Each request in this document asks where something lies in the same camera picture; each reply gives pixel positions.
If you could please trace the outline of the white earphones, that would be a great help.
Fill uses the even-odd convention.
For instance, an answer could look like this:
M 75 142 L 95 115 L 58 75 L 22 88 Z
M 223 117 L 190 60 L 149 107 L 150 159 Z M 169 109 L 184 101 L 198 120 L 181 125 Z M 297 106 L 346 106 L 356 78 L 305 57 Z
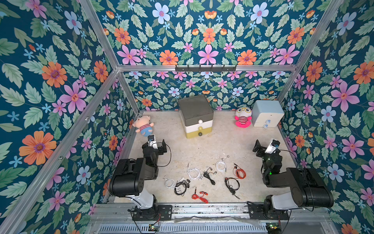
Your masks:
M 187 170 L 187 174 L 190 180 L 201 180 L 203 177 L 201 170 L 197 167 L 189 167 Z
M 220 158 L 216 162 L 216 169 L 217 169 L 217 171 L 219 171 L 221 173 L 226 173 L 227 172 L 227 164 L 226 164 L 226 160 L 227 159 L 229 159 L 229 155 L 224 156 L 223 158 Z
M 172 178 L 164 178 L 164 186 L 168 189 L 175 188 L 178 182 L 184 181 L 185 178 L 181 178 L 180 180 L 174 180 Z

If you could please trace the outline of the grey top drawer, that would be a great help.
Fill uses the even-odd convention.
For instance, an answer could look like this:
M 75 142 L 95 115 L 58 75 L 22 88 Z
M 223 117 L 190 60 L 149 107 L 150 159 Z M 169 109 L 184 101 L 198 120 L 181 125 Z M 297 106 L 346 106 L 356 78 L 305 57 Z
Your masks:
M 199 121 L 208 122 L 213 120 L 214 112 L 205 95 L 180 99 L 178 104 L 185 126 L 198 124 Z

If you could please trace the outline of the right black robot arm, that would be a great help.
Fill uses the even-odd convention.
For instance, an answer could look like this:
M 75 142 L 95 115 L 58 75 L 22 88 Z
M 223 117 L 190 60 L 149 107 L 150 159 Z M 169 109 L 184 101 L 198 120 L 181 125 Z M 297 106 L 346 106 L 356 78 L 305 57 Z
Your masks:
M 268 188 L 289 188 L 289 191 L 280 195 L 269 195 L 264 200 L 263 211 L 295 210 L 300 208 L 331 208 L 334 205 L 332 193 L 315 169 L 298 169 L 282 167 L 280 142 L 272 139 L 267 147 L 261 146 L 256 140 L 253 152 L 262 159 L 261 174 L 263 183 Z

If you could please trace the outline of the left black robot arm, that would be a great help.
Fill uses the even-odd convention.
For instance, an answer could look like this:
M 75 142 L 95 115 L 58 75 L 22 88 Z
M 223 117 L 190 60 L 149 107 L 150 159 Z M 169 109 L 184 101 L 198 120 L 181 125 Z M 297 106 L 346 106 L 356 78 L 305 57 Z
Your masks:
M 161 167 L 158 158 L 164 153 L 171 153 L 171 149 L 165 141 L 149 141 L 142 145 L 142 150 L 143 157 L 118 162 L 108 191 L 112 196 L 129 199 L 140 211 L 156 212 L 157 199 L 145 189 L 145 181 L 157 179 Z

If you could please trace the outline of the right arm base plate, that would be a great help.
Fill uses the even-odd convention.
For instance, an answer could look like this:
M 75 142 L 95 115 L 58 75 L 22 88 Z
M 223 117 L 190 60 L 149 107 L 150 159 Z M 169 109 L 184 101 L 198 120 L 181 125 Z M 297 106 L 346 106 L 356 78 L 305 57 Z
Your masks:
M 251 219 L 257 220 L 288 220 L 287 210 L 275 210 L 271 205 L 247 202 L 248 212 Z

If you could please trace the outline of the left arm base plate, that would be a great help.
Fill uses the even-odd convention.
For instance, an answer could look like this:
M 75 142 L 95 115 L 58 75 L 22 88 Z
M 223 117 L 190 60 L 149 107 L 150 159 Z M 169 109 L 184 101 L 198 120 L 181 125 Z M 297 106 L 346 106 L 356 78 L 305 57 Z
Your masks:
M 149 209 L 135 207 L 129 210 L 134 221 L 168 221 L 172 217 L 172 205 L 156 205 Z

